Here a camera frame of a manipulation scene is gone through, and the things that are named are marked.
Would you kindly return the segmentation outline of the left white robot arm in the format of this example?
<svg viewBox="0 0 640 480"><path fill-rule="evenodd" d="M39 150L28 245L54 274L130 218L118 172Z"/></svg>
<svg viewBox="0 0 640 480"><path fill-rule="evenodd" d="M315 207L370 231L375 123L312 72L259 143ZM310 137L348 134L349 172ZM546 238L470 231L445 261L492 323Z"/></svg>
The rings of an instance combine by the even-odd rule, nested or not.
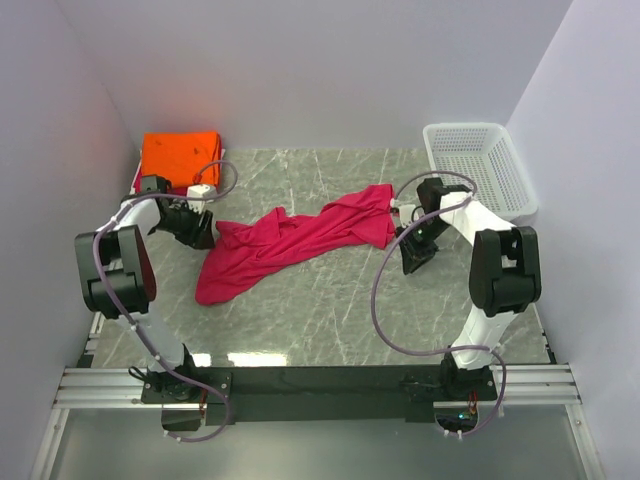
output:
<svg viewBox="0 0 640 480"><path fill-rule="evenodd" d="M142 177L140 187L122 198L104 226L75 237L81 291L90 311L116 321L142 348L152 346L146 349L152 357L147 369L132 366L128 374L149 393L190 402L202 393L200 378L187 347L153 312L157 284L146 239L162 231L195 250L213 248L214 218L206 203L215 188L198 183L176 194L157 175Z"/></svg>

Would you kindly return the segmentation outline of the magenta t shirt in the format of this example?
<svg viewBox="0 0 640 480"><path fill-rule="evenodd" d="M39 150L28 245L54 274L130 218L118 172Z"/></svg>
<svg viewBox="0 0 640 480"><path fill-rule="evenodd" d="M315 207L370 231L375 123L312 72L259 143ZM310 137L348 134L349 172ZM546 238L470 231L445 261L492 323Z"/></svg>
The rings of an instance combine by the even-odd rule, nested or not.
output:
<svg viewBox="0 0 640 480"><path fill-rule="evenodd" d="M395 234L393 195L390 184L376 184L326 204L316 216L290 216L276 207L253 224L218 221L219 238L202 265L196 302L228 302L271 274L336 249L385 249Z"/></svg>

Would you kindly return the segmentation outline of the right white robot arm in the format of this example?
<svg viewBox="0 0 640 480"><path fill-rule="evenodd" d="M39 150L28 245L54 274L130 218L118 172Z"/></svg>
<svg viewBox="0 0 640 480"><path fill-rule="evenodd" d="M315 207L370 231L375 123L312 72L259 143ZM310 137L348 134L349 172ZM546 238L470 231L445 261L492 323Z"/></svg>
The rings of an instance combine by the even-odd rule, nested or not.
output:
<svg viewBox="0 0 640 480"><path fill-rule="evenodd" d="M474 192L473 185L427 178L417 187L419 204L400 209L396 228L406 275L435 256L436 240L450 227L471 246L472 307L438 377L437 388L452 399L465 399L487 384L492 353L505 330L542 291L536 231L500 218L475 200Z"/></svg>

